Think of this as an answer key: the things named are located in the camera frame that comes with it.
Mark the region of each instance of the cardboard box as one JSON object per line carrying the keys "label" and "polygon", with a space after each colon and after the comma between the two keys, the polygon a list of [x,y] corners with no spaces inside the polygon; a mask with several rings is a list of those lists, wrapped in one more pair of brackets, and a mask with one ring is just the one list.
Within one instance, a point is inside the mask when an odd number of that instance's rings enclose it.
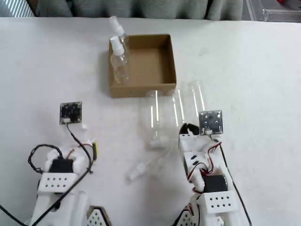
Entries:
{"label": "cardboard box", "polygon": [[[176,87],[174,55],[169,34],[129,36],[130,82],[121,85],[114,80],[109,61],[111,97],[145,97],[149,90],[160,90],[163,95]],[[112,46],[109,44],[109,57]]]}

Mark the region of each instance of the white plastic cap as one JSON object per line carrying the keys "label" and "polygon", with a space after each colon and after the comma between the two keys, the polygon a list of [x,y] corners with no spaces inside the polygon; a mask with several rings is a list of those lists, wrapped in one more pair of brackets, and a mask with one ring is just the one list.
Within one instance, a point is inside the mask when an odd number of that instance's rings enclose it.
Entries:
{"label": "white plastic cap", "polygon": [[124,48],[117,36],[113,36],[111,39],[112,49],[115,56],[124,54]]}
{"label": "white plastic cap", "polygon": [[110,24],[111,24],[111,27],[113,29],[113,31],[118,35],[118,36],[121,36],[124,34],[124,30],[123,30],[123,27],[120,25],[120,23],[118,22],[117,20],[117,17],[116,16],[111,16],[110,19]]}
{"label": "white plastic cap", "polygon": [[146,172],[146,164],[143,162],[140,162],[136,165],[136,168],[133,169],[129,174],[127,175],[128,180],[133,181],[137,179],[138,177],[142,176]]}

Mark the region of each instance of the circuit board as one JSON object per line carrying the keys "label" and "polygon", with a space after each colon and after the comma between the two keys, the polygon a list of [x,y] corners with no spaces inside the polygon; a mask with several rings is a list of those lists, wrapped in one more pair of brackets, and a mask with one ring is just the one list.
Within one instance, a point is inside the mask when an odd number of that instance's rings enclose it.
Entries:
{"label": "circuit board", "polygon": [[60,110],[60,124],[81,122],[82,102],[62,103]]}
{"label": "circuit board", "polygon": [[199,113],[200,135],[222,134],[222,111]]}

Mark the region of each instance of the white tabletop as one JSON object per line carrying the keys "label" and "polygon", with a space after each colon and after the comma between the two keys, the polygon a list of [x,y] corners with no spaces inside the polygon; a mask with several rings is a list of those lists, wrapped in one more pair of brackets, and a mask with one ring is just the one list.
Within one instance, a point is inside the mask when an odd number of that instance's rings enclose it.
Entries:
{"label": "white tabletop", "polygon": [[[298,225],[301,24],[120,21],[129,34],[171,34],[178,84],[201,79],[207,105],[223,110],[223,148],[253,225]],[[137,161],[158,153],[137,129],[141,99],[108,96],[110,35],[107,19],[0,19],[0,203],[21,220],[32,214],[39,179],[28,155],[64,142],[63,102],[83,101],[100,156],[80,188],[114,226],[171,225],[191,196],[176,152],[157,179],[126,183]],[[42,154],[35,163],[44,164]],[[0,224],[14,225],[3,213]]]}

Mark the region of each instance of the gray curtain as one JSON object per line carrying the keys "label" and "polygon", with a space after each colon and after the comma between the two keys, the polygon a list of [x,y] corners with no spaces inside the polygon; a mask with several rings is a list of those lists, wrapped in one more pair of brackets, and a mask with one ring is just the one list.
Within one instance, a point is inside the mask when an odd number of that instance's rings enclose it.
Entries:
{"label": "gray curtain", "polygon": [[39,16],[241,20],[243,0],[39,0]]}

